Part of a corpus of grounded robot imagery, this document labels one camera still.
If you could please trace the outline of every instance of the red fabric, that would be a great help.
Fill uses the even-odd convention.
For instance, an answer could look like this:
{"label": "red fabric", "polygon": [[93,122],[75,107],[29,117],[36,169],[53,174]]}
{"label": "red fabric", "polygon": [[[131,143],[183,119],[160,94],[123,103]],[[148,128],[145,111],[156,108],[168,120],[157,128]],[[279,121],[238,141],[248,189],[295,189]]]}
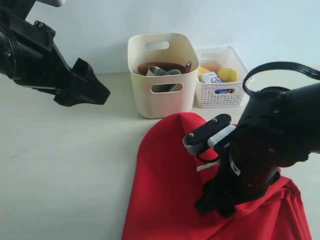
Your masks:
{"label": "red fabric", "polygon": [[157,123],[144,137],[137,155],[123,240],[310,240],[301,194],[281,177],[264,197],[238,205],[235,215],[216,211],[201,216],[195,201],[218,166],[200,172],[182,138],[205,123],[195,113],[178,113]]}

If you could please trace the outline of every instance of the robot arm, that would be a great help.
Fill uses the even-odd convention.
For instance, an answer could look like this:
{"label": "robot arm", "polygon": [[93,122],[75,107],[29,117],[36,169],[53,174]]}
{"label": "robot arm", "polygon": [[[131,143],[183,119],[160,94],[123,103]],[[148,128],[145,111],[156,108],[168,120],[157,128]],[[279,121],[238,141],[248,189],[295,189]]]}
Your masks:
{"label": "robot arm", "polygon": [[[292,70],[320,80],[320,72],[294,62],[271,62],[253,69],[243,88],[250,100],[236,127],[221,114],[183,138],[191,155],[205,163],[219,161],[218,174],[203,187],[196,208],[205,214],[217,210],[229,217],[235,206],[265,195],[280,178],[278,169],[304,162],[320,152],[320,83],[289,90],[267,87],[251,91],[246,81],[268,70]],[[219,158],[206,160],[201,153],[214,149]]]}
{"label": "robot arm", "polygon": [[[88,103],[103,105],[110,91],[92,67],[78,59],[71,69],[54,43],[56,32],[26,17],[36,0],[0,0],[0,73],[16,84],[55,95],[66,107]],[[39,0],[59,7],[65,0]]]}

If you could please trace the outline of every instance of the basket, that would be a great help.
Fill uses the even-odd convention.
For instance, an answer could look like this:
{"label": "basket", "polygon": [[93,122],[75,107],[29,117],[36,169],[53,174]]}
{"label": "basket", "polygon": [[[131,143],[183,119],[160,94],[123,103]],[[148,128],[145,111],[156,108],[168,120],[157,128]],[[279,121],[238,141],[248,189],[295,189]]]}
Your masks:
{"label": "basket", "polygon": [[[167,47],[148,48],[150,44]],[[189,73],[170,76],[143,76],[138,65],[149,62],[171,62],[185,66],[192,62]],[[128,42],[130,70],[137,111],[144,117],[164,118],[174,113],[189,112],[193,106],[199,61],[188,38],[179,33],[149,33],[132,37]],[[180,84],[179,91],[153,92],[153,86]]]}
{"label": "basket", "polygon": [[[211,61],[216,61],[223,68],[231,68],[237,72],[237,82],[203,83],[197,80],[195,96],[200,108],[227,108],[239,107],[243,104],[245,91],[242,83],[248,74],[243,62],[235,50],[231,47],[195,47],[195,53],[199,59],[200,66]],[[233,93],[217,94],[216,90],[234,89]]]}

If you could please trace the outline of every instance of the table surface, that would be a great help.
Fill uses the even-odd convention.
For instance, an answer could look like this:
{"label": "table surface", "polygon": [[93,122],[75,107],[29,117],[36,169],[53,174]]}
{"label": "table surface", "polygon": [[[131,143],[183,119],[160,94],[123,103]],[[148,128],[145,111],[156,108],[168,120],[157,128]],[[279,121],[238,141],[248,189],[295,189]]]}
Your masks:
{"label": "table surface", "polygon": [[[62,107],[53,96],[1,79],[0,239],[119,240],[139,144],[159,119],[135,108],[129,74],[99,75],[111,91],[103,106]],[[289,71],[254,78],[254,90],[297,88],[315,80]],[[206,120],[239,120],[242,107],[192,108]],[[320,237],[320,156],[282,170],[302,192],[311,233]]]}

